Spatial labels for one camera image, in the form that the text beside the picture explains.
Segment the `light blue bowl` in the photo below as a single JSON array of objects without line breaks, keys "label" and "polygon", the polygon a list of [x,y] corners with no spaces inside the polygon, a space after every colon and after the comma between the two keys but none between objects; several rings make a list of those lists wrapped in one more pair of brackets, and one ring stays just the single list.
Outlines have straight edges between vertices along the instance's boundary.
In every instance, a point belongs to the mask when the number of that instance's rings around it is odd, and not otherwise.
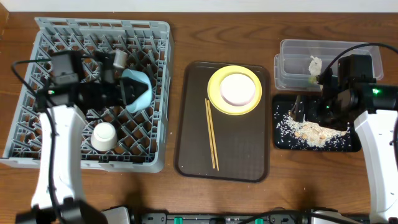
[{"label": "light blue bowl", "polygon": [[136,113],[150,106],[152,85],[144,72],[125,69],[119,81],[122,100],[128,112]]}]

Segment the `rice food waste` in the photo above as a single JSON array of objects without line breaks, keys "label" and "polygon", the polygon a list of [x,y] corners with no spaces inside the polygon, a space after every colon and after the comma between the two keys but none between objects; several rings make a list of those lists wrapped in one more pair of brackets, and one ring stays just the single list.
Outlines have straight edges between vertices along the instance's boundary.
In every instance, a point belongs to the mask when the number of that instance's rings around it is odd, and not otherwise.
[{"label": "rice food waste", "polygon": [[336,146],[351,144],[349,128],[337,131],[324,128],[317,123],[293,120],[290,110],[282,111],[278,106],[273,115],[276,122],[274,128],[274,143],[281,149],[295,150],[331,150]]}]

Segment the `green snack wrapper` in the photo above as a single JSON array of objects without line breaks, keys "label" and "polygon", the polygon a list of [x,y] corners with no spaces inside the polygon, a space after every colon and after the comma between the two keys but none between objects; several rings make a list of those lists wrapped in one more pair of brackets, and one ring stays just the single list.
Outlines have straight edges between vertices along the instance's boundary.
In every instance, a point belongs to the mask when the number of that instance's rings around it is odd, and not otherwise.
[{"label": "green snack wrapper", "polygon": [[318,77],[317,76],[311,76],[308,79],[308,82],[312,85],[318,85]]}]

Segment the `white tissue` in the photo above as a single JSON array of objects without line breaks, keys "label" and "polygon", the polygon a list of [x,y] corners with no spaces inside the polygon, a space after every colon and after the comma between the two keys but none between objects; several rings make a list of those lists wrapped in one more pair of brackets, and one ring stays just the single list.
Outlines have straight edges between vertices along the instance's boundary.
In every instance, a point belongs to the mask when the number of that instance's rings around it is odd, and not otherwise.
[{"label": "white tissue", "polygon": [[311,62],[308,66],[308,70],[312,76],[318,76],[322,71],[322,60],[318,57],[310,56]]}]

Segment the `white cup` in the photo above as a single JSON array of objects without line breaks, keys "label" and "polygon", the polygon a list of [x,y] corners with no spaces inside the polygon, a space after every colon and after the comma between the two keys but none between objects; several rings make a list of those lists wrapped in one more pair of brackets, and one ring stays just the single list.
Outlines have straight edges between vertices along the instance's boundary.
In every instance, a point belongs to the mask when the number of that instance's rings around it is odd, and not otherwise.
[{"label": "white cup", "polygon": [[111,150],[116,146],[117,141],[116,129],[111,123],[102,122],[94,127],[91,134],[91,145],[97,151]]}]

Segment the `pink small plate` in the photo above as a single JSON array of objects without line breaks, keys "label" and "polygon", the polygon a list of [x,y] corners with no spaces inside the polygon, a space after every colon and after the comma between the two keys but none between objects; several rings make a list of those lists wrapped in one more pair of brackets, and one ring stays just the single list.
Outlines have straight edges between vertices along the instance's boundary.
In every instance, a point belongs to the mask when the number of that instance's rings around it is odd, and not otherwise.
[{"label": "pink small plate", "polygon": [[220,85],[221,97],[230,105],[249,104],[256,93],[254,81],[247,75],[235,73],[224,78]]}]

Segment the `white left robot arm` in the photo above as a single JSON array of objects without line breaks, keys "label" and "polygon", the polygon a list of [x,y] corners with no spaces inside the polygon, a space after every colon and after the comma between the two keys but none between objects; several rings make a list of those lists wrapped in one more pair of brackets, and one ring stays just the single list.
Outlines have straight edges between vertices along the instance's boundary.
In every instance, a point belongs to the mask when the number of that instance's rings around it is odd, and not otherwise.
[{"label": "white left robot arm", "polygon": [[31,210],[16,215],[17,223],[130,223],[126,207],[103,212],[85,200],[81,182],[81,142],[86,113],[122,106],[131,113],[144,110],[152,101],[149,77],[126,66],[127,53],[96,51],[99,76],[85,81],[83,61],[77,50],[49,57],[53,75],[34,91],[42,130],[39,179]]}]

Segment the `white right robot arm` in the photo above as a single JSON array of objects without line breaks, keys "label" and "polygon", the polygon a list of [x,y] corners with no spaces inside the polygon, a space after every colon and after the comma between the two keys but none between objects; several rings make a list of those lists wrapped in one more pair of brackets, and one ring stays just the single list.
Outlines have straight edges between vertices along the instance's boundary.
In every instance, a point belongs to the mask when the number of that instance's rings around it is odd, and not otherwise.
[{"label": "white right robot arm", "polygon": [[290,112],[297,122],[346,130],[353,125],[363,149],[371,193],[371,223],[397,223],[397,86],[378,84],[369,55],[337,56],[317,76],[317,100],[299,95]]}]

